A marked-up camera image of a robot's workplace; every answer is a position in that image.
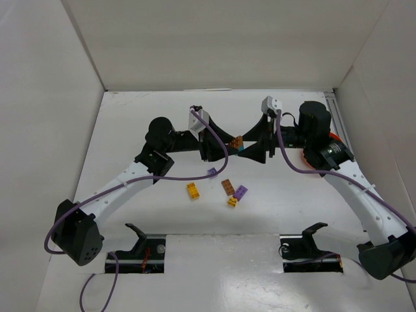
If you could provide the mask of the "orange divided round container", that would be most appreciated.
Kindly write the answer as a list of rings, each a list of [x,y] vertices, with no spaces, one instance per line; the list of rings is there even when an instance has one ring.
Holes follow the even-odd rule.
[[[329,132],[328,136],[309,138],[303,150],[303,158],[314,170],[338,169],[344,147],[342,140]]]

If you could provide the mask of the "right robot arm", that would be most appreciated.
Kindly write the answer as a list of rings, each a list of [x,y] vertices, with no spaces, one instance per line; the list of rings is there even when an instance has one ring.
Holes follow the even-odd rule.
[[[344,199],[362,230],[348,235],[324,222],[298,235],[282,235],[279,252],[292,265],[314,265],[341,256],[357,262],[383,280],[415,260],[415,227],[386,203],[361,172],[353,153],[331,132],[331,114],[317,101],[300,105],[292,126],[282,126],[282,104],[270,96],[261,104],[260,121],[242,139],[252,145],[239,156],[259,163],[279,148],[287,165],[299,174],[319,175]]]

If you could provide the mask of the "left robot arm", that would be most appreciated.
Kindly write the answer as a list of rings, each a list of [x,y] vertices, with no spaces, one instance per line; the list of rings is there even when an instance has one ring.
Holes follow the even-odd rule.
[[[228,146],[233,137],[217,127],[202,108],[191,108],[188,124],[188,130],[176,131],[168,118],[154,119],[142,151],[121,174],[90,198],[78,203],[64,200],[59,204],[45,241],[53,241],[59,248],[58,254],[85,266],[103,247],[110,246],[100,233],[107,219],[140,191],[159,180],[170,179],[167,173],[174,161],[169,153],[198,150],[208,161],[211,159],[208,148],[213,146],[220,149],[223,159],[234,154]]]

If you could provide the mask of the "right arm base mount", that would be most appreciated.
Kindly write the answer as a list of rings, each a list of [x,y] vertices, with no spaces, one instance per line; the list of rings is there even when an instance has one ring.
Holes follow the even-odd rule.
[[[283,261],[284,273],[343,273],[341,257],[336,253],[319,250],[313,235],[328,225],[318,222],[309,226],[301,234],[279,236],[278,253]]]

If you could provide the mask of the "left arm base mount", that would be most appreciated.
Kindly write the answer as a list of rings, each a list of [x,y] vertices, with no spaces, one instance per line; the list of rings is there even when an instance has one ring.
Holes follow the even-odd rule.
[[[162,274],[166,253],[166,235],[146,234],[132,223],[125,231],[104,240],[105,273],[119,269],[121,274]]]

